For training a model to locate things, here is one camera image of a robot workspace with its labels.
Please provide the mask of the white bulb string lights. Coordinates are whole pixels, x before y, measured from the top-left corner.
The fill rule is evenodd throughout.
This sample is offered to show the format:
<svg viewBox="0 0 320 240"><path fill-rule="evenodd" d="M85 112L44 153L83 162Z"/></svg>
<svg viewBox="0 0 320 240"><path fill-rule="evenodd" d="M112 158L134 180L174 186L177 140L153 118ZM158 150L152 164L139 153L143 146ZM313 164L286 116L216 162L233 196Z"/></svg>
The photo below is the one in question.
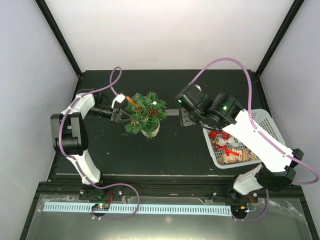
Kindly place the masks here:
<svg viewBox="0 0 320 240"><path fill-rule="evenodd" d="M137 111L134 114L135 121L140 122L142 125L159 123L165 120L167 117L177 117L179 116L178 109L166 109L166 104L164 101L151 101L151 102L141 102L137 104L141 111ZM149 109L157 109L159 111L158 116L150 117L148 114Z"/></svg>

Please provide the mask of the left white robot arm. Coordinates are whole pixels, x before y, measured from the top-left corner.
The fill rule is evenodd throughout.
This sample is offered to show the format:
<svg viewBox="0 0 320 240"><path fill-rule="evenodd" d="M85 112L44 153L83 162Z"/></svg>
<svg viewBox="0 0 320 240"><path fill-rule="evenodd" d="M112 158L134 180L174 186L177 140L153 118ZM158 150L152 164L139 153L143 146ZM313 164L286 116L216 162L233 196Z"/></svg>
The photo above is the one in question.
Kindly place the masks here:
<svg viewBox="0 0 320 240"><path fill-rule="evenodd" d="M84 119L91 113L97 117L110 119L114 123L130 120L129 113L116 106L126 101L124 94L116 94L110 105L102 104L102 98L102 94L94 92L93 88L82 89L76 93L74 100L64 111L50 117L54 150L72 163L83 184L92 184L89 193L97 200L107 195L108 188L100 182L101 171L90 156L89 137Z"/></svg>

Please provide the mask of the gold glitter berry sprig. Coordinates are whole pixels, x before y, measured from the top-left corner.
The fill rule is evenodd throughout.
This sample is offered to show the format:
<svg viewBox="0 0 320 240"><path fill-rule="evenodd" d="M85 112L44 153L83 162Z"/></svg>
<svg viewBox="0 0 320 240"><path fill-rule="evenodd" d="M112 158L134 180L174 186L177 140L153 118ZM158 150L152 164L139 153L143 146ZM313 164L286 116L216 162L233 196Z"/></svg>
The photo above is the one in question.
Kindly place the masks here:
<svg viewBox="0 0 320 240"><path fill-rule="evenodd" d="M139 121L135 121L135 120L132 120L131 123L132 123L133 125L138 125L138 126L141 125L141 123L140 123Z"/></svg>

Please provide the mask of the orange ribbon bow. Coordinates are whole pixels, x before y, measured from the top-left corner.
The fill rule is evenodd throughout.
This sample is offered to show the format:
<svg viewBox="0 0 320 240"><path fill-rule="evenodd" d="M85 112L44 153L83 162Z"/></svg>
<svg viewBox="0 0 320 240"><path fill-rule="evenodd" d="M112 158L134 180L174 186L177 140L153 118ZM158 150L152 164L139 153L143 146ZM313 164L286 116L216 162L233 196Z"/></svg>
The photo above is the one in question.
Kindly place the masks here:
<svg viewBox="0 0 320 240"><path fill-rule="evenodd" d="M131 105L135 107L137 112L140 112L142 110L129 96L126 96L125 98Z"/></svg>

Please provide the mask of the brown pinecone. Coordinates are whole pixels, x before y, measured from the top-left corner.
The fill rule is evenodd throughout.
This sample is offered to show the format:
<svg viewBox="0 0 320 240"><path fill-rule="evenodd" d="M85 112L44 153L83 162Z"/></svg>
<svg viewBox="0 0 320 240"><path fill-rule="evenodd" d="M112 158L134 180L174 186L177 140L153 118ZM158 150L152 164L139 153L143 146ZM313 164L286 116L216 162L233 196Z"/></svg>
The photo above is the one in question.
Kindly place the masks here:
<svg viewBox="0 0 320 240"><path fill-rule="evenodd" d="M157 109L153 109L153 108L150 108L148 110L148 115L151 117L151 118L154 118L154 117L157 117L159 114L159 111Z"/></svg>

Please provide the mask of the small green christmas tree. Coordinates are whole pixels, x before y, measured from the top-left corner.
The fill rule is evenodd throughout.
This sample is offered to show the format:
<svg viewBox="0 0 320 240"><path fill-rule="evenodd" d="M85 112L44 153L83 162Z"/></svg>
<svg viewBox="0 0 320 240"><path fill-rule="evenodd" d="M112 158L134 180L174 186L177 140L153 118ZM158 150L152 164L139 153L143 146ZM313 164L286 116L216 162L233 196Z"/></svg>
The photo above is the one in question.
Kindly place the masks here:
<svg viewBox="0 0 320 240"><path fill-rule="evenodd" d="M125 111L130 115L130 121L125 125L129 134L142 133L146 138L154 138L159 130L160 123L167 118L167 103L160 99L154 92L146 96L136 93L134 96L126 97L128 104Z"/></svg>

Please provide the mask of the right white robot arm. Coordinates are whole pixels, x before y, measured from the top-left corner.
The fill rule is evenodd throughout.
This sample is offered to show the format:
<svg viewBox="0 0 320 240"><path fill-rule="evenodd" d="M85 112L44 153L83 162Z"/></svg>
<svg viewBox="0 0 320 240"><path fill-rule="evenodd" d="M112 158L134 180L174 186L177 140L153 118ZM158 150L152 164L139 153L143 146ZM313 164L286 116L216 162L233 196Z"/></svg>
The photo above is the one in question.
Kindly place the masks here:
<svg viewBox="0 0 320 240"><path fill-rule="evenodd" d="M278 192L293 183L296 171L291 158L301 157L303 152L292 150L274 139L253 121L252 115L235 98L220 93L211 99L190 84L175 99L188 112L192 122L230 134L260 159L261 164L238 175L228 187L230 200L238 202L259 189Z"/></svg>

